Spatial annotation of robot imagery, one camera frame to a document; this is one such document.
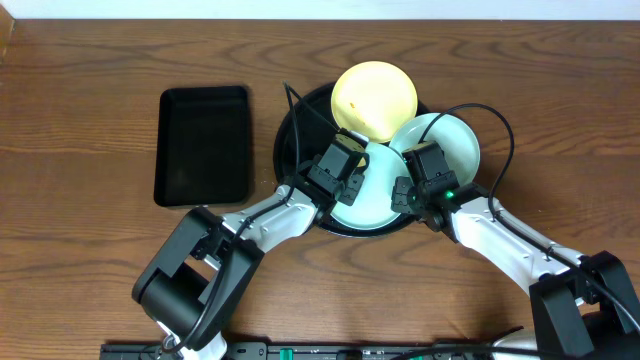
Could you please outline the light green plate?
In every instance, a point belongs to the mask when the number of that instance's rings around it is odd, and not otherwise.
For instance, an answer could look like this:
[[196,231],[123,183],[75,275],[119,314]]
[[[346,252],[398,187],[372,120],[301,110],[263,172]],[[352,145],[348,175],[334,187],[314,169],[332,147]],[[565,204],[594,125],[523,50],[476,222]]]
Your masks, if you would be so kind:
[[392,190],[397,177],[408,177],[409,172],[400,155],[378,143],[366,147],[369,166],[354,203],[347,206],[338,202],[331,216],[340,224],[356,230],[374,230],[384,227],[400,214],[391,209]]
[[[437,116],[438,113],[427,113],[410,120],[396,132],[389,147],[401,154],[418,144],[426,128]],[[475,133],[464,121],[445,115],[430,128],[424,140],[440,145],[449,168],[454,171],[461,186],[474,180],[481,160],[480,146]]]

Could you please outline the light green plate front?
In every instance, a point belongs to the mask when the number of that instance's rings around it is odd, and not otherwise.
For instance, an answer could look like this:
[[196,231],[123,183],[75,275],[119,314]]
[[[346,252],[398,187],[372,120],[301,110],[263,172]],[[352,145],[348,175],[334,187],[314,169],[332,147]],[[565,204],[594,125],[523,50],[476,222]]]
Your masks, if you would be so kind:
[[331,216],[340,224],[356,230],[374,230],[384,227],[400,214],[391,209],[392,190],[397,177],[408,177],[409,172],[400,155],[378,143],[366,147],[369,166],[354,203],[347,206],[338,202]]

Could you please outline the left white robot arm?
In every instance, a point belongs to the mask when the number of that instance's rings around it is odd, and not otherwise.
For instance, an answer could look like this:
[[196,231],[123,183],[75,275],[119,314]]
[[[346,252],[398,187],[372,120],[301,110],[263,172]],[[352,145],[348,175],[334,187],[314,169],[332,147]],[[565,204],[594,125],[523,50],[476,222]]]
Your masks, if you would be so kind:
[[265,254],[354,201],[368,138],[345,129],[324,154],[298,166],[274,194],[244,210],[190,210],[135,282],[133,299],[165,331],[158,357],[220,359],[221,332]]

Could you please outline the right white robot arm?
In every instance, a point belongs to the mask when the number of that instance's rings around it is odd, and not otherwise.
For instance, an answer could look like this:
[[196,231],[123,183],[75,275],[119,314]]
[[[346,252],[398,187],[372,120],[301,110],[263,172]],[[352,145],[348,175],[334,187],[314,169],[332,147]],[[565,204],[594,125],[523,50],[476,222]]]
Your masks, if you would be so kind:
[[492,359],[636,359],[639,298],[613,254],[592,256],[563,247],[506,211],[493,193],[462,186],[435,142],[403,151],[392,207],[472,249],[528,295],[534,331],[516,330],[466,347]]

